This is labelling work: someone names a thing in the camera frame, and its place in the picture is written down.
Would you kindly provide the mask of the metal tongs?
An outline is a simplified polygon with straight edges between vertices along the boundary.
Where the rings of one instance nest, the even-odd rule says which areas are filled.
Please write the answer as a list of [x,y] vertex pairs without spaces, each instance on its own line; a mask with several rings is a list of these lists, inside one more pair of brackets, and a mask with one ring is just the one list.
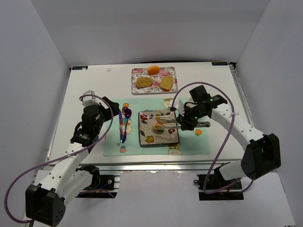
[[158,119],[157,122],[152,126],[154,130],[170,130],[170,129],[181,129],[182,131],[193,131],[194,128],[209,128],[211,127],[210,122],[200,121],[177,121],[168,119]]

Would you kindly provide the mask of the small round bread piece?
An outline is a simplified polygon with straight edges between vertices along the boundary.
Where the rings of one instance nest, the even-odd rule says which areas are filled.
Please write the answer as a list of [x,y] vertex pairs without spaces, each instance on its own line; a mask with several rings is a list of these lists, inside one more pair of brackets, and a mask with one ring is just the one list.
[[155,124],[152,125],[152,130],[155,133],[163,133],[164,130],[165,130],[165,125],[161,124],[161,123],[155,123]]

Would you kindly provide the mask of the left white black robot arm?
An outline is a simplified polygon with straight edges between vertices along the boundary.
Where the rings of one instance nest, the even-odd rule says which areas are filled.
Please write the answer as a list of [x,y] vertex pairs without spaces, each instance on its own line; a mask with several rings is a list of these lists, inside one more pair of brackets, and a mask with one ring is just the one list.
[[81,121],[75,127],[66,155],[57,160],[49,174],[37,185],[29,185],[25,192],[26,217],[56,227],[69,203],[85,188],[97,188],[99,169],[92,165],[80,167],[102,137],[105,122],[113,122],[119,114],[119,104],[107,97],[83,95]]

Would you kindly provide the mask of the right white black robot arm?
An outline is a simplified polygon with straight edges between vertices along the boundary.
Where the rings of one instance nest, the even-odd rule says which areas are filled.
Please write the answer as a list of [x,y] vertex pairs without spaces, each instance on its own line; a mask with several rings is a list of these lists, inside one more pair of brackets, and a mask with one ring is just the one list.
[[231,99],[221,91],[211,96],[202,82],[190,90],[192,106],[173,99],[171,109],[178,110],[177,122],[183,131],[192,131],[198,125],[198,119],[209,117],[219,123],[233,136],[244,150],[240,161],[224,164],[214,170],[220,180],[230,181],[248,177],[256,180],[281,166],[279,138],[271,133],[265,134],[254,128],[236,114]]

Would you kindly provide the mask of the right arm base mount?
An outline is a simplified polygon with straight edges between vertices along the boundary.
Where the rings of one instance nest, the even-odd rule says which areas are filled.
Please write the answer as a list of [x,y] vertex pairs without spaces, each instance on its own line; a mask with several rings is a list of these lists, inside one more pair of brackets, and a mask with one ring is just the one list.
[[[206,189],[213,192],[216,189],[227,186],[235,181],[235,179],[226,181],[221,176],[219,176],[219,168],[226,165],[226,163],[221,164],[214,170],[213,174],[210,174],[208,181],[206,182]],[[212,194],[205,194],[203,191],[203,185],[206,175],[197,175],[197,179],[193,181],[198,187],[198,194],[200,201],[240,201],[244,200],[242,190],[242,184],[238,181],[236,184],[230,186],[227,189],[220,190],[219,192]]]

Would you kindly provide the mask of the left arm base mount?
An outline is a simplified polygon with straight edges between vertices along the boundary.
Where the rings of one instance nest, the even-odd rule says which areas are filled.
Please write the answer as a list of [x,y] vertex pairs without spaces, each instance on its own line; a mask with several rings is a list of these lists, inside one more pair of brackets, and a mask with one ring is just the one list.
[[105,198],[115,198],[117,189],[115,183],[117,176],[115,175],[104,175],[100,173],[100,169],[94,165],[85,165],[76,169],[86,171],[92,175],[92,183],[86,187],[77,197],[78,198],[94,198],[94,199],[105,199]]

